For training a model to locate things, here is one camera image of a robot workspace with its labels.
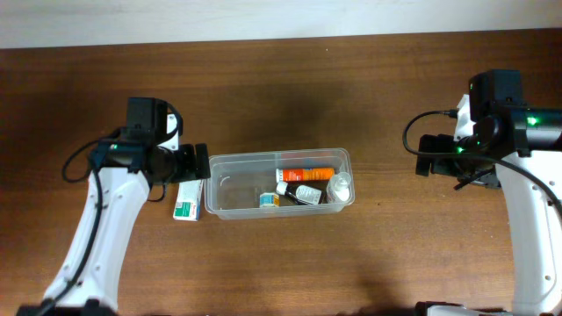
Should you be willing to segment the small black white-capped bottle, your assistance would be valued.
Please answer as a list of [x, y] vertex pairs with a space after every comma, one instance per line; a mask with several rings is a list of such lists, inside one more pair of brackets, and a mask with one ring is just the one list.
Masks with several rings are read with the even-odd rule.
[[320, 205], [323, 191], [301, 183], [279, 182], [276, 193], [290, 199], [296, 205]]

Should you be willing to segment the white tube bottle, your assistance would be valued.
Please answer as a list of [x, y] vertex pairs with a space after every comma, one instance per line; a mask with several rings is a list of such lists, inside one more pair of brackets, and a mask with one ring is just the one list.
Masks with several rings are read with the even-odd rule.
[[351, 175], [347, 172], [334, 174], [326, 189], [327, 201], [330, 204], [346, 203], [350, 199]]

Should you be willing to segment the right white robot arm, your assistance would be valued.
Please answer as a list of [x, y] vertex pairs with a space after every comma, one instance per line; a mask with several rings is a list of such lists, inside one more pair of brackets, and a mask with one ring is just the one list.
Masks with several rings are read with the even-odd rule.
[[421, 176], [453, 176], [503, 192], [515, 264], [514, 315], [561, 313], [561, 113], [528, 107], [448, 111], [452, 135], [424, 135]]

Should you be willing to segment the white green medicine box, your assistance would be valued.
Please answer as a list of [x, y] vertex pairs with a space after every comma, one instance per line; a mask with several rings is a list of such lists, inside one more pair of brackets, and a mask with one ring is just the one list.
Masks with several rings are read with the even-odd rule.
[[203, 180], [193, 180], [179, 184], [173, 219], [198, 221], [203, 184]]

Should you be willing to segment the clear plastic container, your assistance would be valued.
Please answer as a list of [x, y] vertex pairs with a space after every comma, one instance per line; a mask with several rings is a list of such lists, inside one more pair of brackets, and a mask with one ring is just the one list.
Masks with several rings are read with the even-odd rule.
[[352, 175], [349, 152], [343, 148], [224, 154], [210, 158], [211, 177], [205, 181], [205, 208], [220, 219], [261, 219], [338, 213], [355, 202], [355, 185], [349, 198], [320, 205], [296, 205], [280, 198], [280, 206], [261, 207], [259, 197], [273, 193], [279, 169], [332, 168]]

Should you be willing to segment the gold lid balm jar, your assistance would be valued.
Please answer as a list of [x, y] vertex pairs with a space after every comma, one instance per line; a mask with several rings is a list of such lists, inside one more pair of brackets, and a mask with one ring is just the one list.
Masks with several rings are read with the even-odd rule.
[[280, 206], [280, 198], [277, 193], [265, 192], [259, 197], [260, 208], [273, 208]]

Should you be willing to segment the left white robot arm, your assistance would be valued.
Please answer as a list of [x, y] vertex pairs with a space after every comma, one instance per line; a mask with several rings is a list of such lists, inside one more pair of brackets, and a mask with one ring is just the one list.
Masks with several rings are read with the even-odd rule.
[[210, 177], [204, 143], [170, 150], [154, 140], [101, 139], [88, 156], [89, 188], [67, 256], [38, 305], [19, 315], [115, 315], [120, 272], [153, 186]]

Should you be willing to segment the orange glue stick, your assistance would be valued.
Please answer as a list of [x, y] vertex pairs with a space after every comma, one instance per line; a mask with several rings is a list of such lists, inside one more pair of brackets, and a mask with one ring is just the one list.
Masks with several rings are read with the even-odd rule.
[[276, 169], [277, 182], [327, 181], [335, 174], [333, 168]]

